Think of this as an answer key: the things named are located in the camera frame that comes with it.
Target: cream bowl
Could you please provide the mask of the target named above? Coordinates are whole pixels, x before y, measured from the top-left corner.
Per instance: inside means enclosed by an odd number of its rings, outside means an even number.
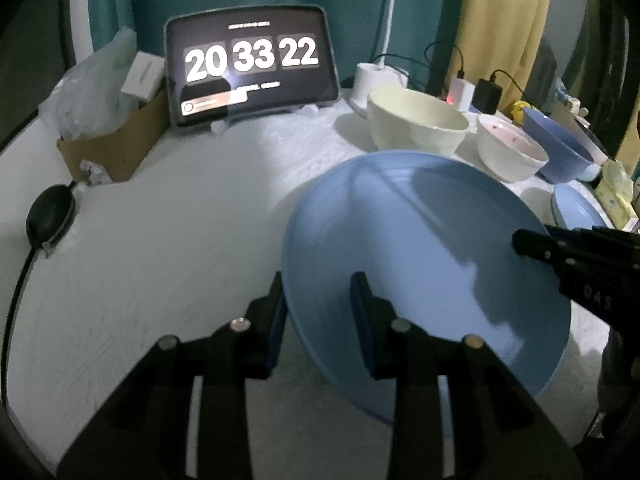
[[[367,119],[380,150],[418,149],[451,156],[469,130],[469,121],[453,106],[398,85],[369,92]]]
[[[491,115],[478,116],[478,154],[500,179],[520,182],[549,161],[542,146],[513,124]]]

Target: number 33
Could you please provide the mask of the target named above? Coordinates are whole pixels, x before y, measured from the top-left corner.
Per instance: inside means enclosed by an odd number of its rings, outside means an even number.
[[[238,41],[234,45],[234,54],[238,54],[238,61],[234,63],[234,68],[238,72],[248,72],[254,65],[265,70],[273,66],[276,58],[271,51],[273,46],[269,40],[258,40],[252,48],[248,41]],[[251,54],[252,50],[258,51],[257,59]]]

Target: digital clock display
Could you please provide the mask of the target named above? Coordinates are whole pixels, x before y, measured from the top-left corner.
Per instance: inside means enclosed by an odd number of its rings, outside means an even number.
[[[179,126],[340,95],[319,7],[212,10],[169,20],[164,33],[170,110]]]

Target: cardboard box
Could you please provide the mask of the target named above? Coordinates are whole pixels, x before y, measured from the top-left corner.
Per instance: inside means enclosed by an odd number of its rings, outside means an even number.
[[[166,90],[162,90],[145,107],[133,112],[127,122],[112,134],[76,140],[59,139],[56,145],[76,182],[89,176],[80,170],[83,160],[100,164],[114,182],[124,182],[131,178],[168,127],[169,104]]]

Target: white tablecloth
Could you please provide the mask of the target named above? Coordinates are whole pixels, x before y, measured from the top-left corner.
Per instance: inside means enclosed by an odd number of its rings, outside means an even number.
[[[12,149],[3,157],[22,156]],[[49,259],[37,259],[15,321],[8,400],[38,455],[55,468],[161,335],[207,336],[264,295],[306,186],[372,150],[366,121],[339,102],[313,119],[243,121],[219,138],[170,131],[130,182],[79,186],[74,225]],[[481,167],[474,136],[458,154]],[[532,178],[510,188],[551,221],[552,186]],[[539,398],[571,444],[596,410],[606,335],[574,305],[562,362]],[[390,428],[325,383],[290,326],[274,377],[248,386],[248,412],[257,479],[386,475]]]

